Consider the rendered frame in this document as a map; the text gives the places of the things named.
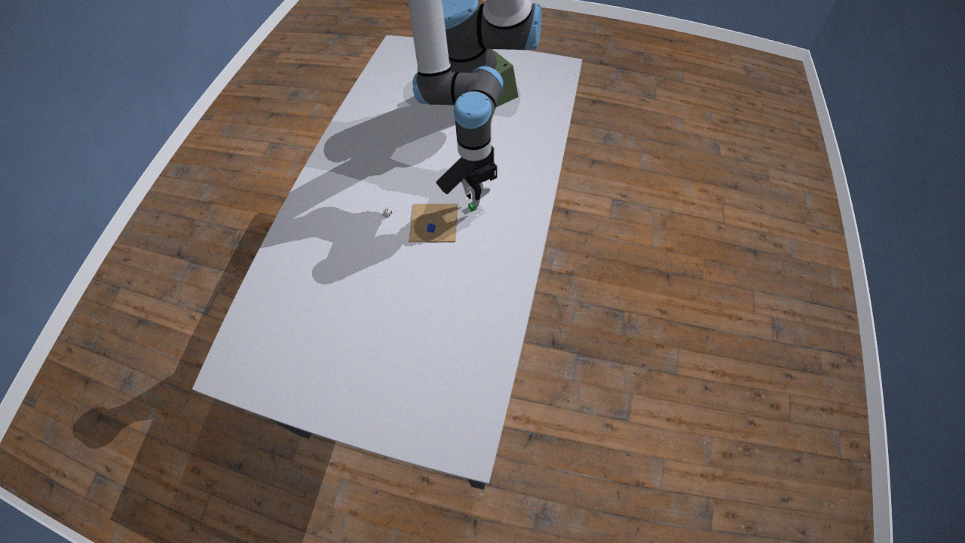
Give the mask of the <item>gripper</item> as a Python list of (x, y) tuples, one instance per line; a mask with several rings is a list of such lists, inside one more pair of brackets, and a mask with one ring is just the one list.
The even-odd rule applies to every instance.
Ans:
[(468, 161), (465, 159), (465, 161), (470, 162), (470, 164), (478, 162), (478, 164), (475, 164), (476, 167), (471, 173), (461, 181), (465, 195), (471, 199), (472, 193), (472, 204), (478, 207), (480, 199), (490, 192), (490, 188), (483, 188), (482, 182), (489, 181), (489, 179), (490, 181), (497, 179), (498, 166), (494, 162), (494, 147), (492, 146), (492, 152), (490, 152), (486, 159), (480, 159), (479, 161)]

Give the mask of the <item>tan mat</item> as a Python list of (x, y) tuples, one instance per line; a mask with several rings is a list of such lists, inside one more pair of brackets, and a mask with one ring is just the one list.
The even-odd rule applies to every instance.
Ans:
[[(458, 204), (413, 204), (408, 243), (455, 243)], [(427, 231), (435, 225), (434, 233)]]

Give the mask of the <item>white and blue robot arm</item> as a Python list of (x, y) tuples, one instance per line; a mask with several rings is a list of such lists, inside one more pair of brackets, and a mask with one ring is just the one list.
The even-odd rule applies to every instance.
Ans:
[(540, 42), (540, 4), (486, 1), (408, 0), (418, 64), (415, 99), (455, 104), (461, 158), (437, 181), (446, 195), (476, 167), (464, 159), (479, 161), (492, 152), (492, 117), (503, 88), (492, 49), (533, 51)]

